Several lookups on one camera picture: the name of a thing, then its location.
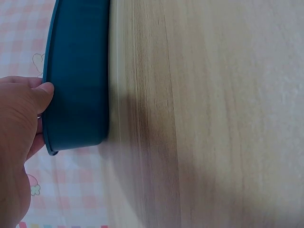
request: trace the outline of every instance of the cartoon print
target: cartoon print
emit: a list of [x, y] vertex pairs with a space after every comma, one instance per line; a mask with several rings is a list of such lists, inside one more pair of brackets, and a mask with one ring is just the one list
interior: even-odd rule
[[37, 71], [40, 73], [40, 75], [38, 76], [41, 76], [43, 74], [43, 64], [44, 64], [44, 56], [45, 54], [34, 54], [33, 55], [33, 63], [37, 69]]
[[30, 194], [32, 196], [40, 195], [40, 185], [35, 177], [28, 174], [29, 184], [30, 184]]

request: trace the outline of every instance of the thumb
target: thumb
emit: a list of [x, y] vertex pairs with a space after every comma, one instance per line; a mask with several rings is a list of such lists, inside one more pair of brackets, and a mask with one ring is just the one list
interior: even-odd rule
[[46, 82], [32, 89], [32, 94], [36, 102], [37, 114], [46, 110], [54, 95], [54, 86], [50, 82]]

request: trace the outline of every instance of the blue bowl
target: blue bowl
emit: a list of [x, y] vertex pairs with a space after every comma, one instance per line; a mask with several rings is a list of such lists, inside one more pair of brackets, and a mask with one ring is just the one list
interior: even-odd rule
[[57, 0], [50, 24], [43, 82], [54, 98], [42, 115], [50, 155], [98, 145], [108, 135], [110, 0]]

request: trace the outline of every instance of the wooden surface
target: wooden surface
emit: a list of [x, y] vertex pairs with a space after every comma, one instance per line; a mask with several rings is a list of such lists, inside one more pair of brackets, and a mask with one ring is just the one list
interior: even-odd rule
[[113, 0], [112, 228], [304, 227], [304, 2]]

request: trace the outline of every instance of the finger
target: finger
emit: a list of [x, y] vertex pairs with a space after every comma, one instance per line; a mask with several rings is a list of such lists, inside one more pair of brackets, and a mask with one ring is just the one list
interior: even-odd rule
[[19, 77], [8, 76], [0, 79], [0, 84], [3, 83], [21, 83], [26, 84], [30, 88], [36, 88], [42, 83], [42, 78], [39, 77]]
[[42, 119], [38, 119], [38, 126], [37, 126], [37, 132], [36, 134], [41, 134], [42, 133]]
[[44, 146], [44, 139], [42, 134], [37, 134], [34, 142], [28, 152], [27, 160], [34, 156], [43, 146]]
[[35, 89], [32, 89], [32, 93], [36, 102], [37, 114], [40, 114], [46, 110], [54, 95], [53, 84], [46, 82], [41, 84]]

